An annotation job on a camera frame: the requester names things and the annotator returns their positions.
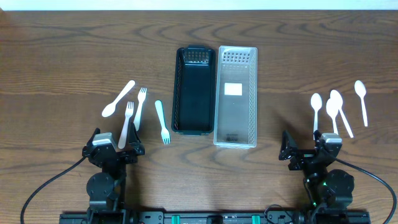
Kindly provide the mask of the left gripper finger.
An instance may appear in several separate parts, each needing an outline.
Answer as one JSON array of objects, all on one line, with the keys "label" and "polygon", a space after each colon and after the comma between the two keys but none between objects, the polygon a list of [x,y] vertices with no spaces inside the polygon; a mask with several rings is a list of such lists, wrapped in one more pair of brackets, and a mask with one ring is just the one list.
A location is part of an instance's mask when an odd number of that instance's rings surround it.
[{"label": "left gripper finger", "polygon": [[134,149],[139,149],[141,147],[141,140],[139,139],[134,123],[129,123],[128,144]]},{"label": "left gripper finger", "polygon": [[92,147],[92,146],[93,146],[93,140],[94,140],[95,136],[96,136],[97,134],[99,134],[99,133],[100,133],[100,128],[96,128],[96,129],[94,130],[94,133],[93,133],[92,136],[90,137],[89,141],[87,142],[86,147]]}]

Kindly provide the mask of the mint green plastic fork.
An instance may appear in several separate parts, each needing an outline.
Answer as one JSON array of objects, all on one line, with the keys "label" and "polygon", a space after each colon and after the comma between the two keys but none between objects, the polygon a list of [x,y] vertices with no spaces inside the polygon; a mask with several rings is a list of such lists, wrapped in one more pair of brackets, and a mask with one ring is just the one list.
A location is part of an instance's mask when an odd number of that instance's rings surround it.
[{"label": "mint green plastic fork", "polygon": [[160,100],[155,101],[155,109],[160,121],[162,141],[164,144],[170,144],[170,133],[165,125],[164,109]]}]

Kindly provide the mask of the white plastic spoon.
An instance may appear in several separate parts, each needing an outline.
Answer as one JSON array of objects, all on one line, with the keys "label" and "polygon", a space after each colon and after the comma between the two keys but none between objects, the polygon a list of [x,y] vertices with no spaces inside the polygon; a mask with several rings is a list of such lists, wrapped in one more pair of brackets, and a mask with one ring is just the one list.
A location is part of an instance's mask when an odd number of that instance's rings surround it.
[{"label": "white plastic spoon", "polygon": [[335,102],[332,98],[329,98],[328,101],[326,102],[326,112],[332,120],[333,132],[335,134],[338,134],[338,128],[337,128],[337,124],[336,124],[338,108],[335,107]]},{"label": "white plastic spoon", "polygon": [[354,134],[352,132],[352,129],[351,129],[351,127],[349,125],[349,122],[346,119],[346,116],[345,116],[345,114],[343,112],[343,98],[342,98],[341,94],[337,90],[332,90],[330,92],[330,98],[335,100],[335,103],[336,103],[336,105],[338,107],[338,111],[340,112],[340,115],[342,117],[344,126],[345,126],[350,138],[354,138]]},{"label": "white plastic spoon", "polygon": [[314,110],[313,133],[318,130],[318,111],[322,108],[322,98],[318,93],[314,93],[310,99],[310,105]]},{"label": "white plastic spoon", "polygon": [[364,102],[364,97],[366,95],[366,87],[364,86],[364,84],[361,80],[357,80],[357,81],[355,81],[355,84],[354,84],[354,90],[355,90],[356,94],[361,99],[361,109],[362,109],[364,126],[368,127],[368,116],[367,116],[367,111],[366,111],[366,105]]}]

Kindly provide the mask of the white plastic fork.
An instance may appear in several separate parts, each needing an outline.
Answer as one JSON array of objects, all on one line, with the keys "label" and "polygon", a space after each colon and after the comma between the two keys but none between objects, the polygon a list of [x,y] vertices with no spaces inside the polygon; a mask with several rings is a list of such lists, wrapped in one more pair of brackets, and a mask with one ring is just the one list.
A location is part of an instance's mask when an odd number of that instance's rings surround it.
[{"label": "white plastic fork", "polygon": [[140,127],[140,124],[141,124],[142,107],[143,107],[143,104],[144,104],[144,102],[146,100],[146,95],[147,95],[147,88],[146,87],[142,87],[140,89],[139,93],[138,93],[138,96],[137,96],[139,104],[138,104],[137,112],[136,112],[136,115],[135,115],[134,121],[133,121],[133,123],[135,125],[135,128],[136,128],[136,131],[139,130],[139,127]]},{"label": "white plastic fork", "polygon": [[128,101],[126,110],[125,110],[125,120],[123,124],[123,128],[121,131],[121,135],[118,142],[118,148],[123,149],[126,146],[126,139],[127,139],[127,131],[129,126],[129,120],[131,116],[134,114],[134,103],[132,101]]}]

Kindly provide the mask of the white spoon wide handle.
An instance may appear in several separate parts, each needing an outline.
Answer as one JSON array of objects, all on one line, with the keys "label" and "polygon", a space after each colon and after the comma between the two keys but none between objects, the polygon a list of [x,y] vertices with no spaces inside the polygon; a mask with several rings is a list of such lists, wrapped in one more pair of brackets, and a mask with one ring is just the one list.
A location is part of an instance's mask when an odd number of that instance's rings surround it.
[{"label": "white spoon wide handle", "polygon": [[116,110],[116,105],[119,103],[119,101],[134,87],[135,85],[135,81],[134,80],[130,80],[128,81],[128,83],[125,85],[125,87],[121,90],[121,92],[119,93],[119,95],[115,98],[115,100],[108,104],[104,110],[102,111],[101,115],[102,117],[109,117],[111,116],[115,110]]}]

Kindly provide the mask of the clear plastic basket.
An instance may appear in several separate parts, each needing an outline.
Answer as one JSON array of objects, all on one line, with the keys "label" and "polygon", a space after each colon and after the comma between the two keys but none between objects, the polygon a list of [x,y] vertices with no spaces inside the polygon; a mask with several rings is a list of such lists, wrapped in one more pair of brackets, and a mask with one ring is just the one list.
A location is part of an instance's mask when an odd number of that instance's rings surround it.
[{"label": "clear plastic basket", "polygon": [[257,144],[257,48],[222,45],[218,51],[214,145]]}]

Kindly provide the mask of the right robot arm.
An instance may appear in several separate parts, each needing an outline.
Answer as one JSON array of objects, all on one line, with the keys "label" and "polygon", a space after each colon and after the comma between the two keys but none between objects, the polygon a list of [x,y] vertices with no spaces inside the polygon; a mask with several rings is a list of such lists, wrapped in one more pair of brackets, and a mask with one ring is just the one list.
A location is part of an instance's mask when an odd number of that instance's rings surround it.
[{"label": "right robot arm", "polygon": [[310,199],[308,208],[292,217],[293,223],[348,223],[347,207],[353,201],[354,177],[341,169],[327,170],[336,161],[342,139],[335,133],[314,132],[315,147],[299,149],[288,131],[282,132],[279,160],[289,160],[289,170],[303,172]]}]

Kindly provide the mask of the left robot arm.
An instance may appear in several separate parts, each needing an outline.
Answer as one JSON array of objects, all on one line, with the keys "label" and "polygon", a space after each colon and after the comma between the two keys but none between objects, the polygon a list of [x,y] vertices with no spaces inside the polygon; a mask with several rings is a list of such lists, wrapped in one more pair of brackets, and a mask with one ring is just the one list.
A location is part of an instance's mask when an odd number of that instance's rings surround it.
[{"label": "left robot arm", "polygon": [[134,217],[125,208],[126,166],[137,162],[145,148],[137,135],[135,125],[127,126],[126,148],[117,151],[111,133],[100,133],[96,128],[82,149],[82,156],[101,168],[90,177],[86,191],[90,197],[88,223],[129,223]]}]

